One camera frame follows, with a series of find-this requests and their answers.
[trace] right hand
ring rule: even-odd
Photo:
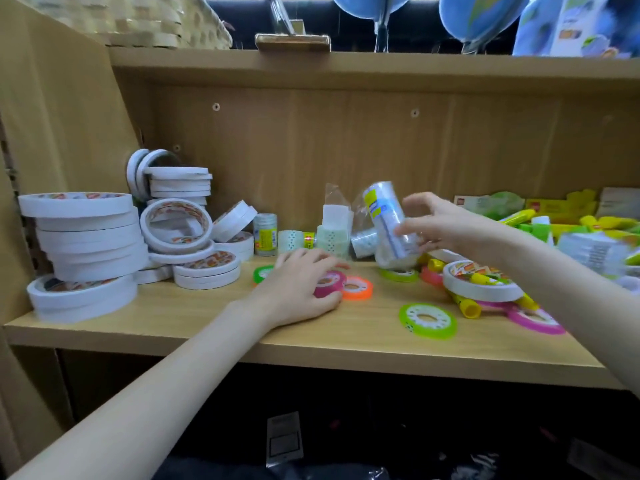
[[[527,233],[469,212],[431,192],[409,195],[403,206],[413,212],[428,212],[405,219],[394,230],[396,235],[418,234],[423,253],[448,249],[480,264],[500,267],[510,247],[527,240]]]

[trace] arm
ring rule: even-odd
[[[204,401],[265,333],[338,306],[339,292],[313,297],[318,279],[336,263],[320,250],[280,256],[251,295],[230,303],[11,480],[151,478]]]
[[[406,219],[396,233],[417,232],[425,252],[450,249],[507,273],[640,396],[640,298],[535,237],[434,194],[404,204],[431,215]]]

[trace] wooden shelf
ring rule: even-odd
[[[118,47],[109,54],[116,74],[180,86],[640,94],[640,59]]]
[[[163,356],[194,336],[228,302],[252,290],[252,274],[264,259],[243,264],[240,279],[216,290],[190,291],[172,282],[140,286],[139,297],[116,313],[70,325],[40,322],[28,313],[4,326],[12,345]],[[569,334],[541,335],[502,316],[468,320],[446,294],[418,281],[383,279],[373,263],[349,272],[373,282],[374,297],[345,301],[316,320],[277,329],[244,357],[245,362],[621,388],[606,368]],[[411,334],[398,320],[407,303],[434,303],[458,317],[450,340]]]

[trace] left hand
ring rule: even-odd
[[[324,298],[314,296],[318,280],[339,262],[321,249],[281,254],[274,270],[245,300],[256,313],[267,317],[270,328],[320,316],[342,300],[340,291]]]

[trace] hand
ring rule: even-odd
[[[448,249],[480,264],[500,268],[511,246],[537,241],[525,232],[469,212],[430,192],[409,195],[403,205],[408,210],[430,213],[407,218],[394,230],[396,235],[417,233],[423,253]]]
[[[321,249],[297,249],[278,256],[275,268],[246,298],[270,328],[320,316],[338,306],[342,293],[316,298],[317,282],[339,259]]]

